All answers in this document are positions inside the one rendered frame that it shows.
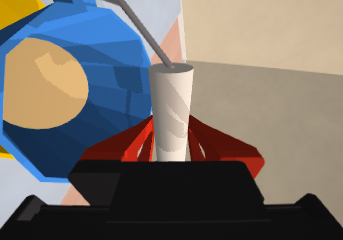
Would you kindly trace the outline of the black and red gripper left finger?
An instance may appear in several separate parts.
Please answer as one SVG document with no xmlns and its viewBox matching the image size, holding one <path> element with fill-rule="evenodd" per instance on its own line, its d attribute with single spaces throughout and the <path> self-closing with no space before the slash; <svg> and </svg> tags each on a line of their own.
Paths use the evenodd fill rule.
<svg viewBox="0 0 343 240">
<path fill-rule="evenodd" d="M 153 144 L 154 124 L 153 115 L 151 115 L 139 124 L 88 147 L 78 161 L 151 161 Z M 141 146 L 142 149 L 137 158 Z"/>
</svg>

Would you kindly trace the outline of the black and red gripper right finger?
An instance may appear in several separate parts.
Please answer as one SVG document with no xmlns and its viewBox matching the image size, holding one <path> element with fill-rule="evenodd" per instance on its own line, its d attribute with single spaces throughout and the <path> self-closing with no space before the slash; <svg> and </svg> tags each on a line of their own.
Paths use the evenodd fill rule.
<svg viewBox="0 0 343 240">
<path fill-rule="evenodd" d="M 242 161 L 254 179 L 265 164 L 256 147 L 214 129 L 192 115 L 189 115 L 188 143 L 191 161 Z"/>
</svg>

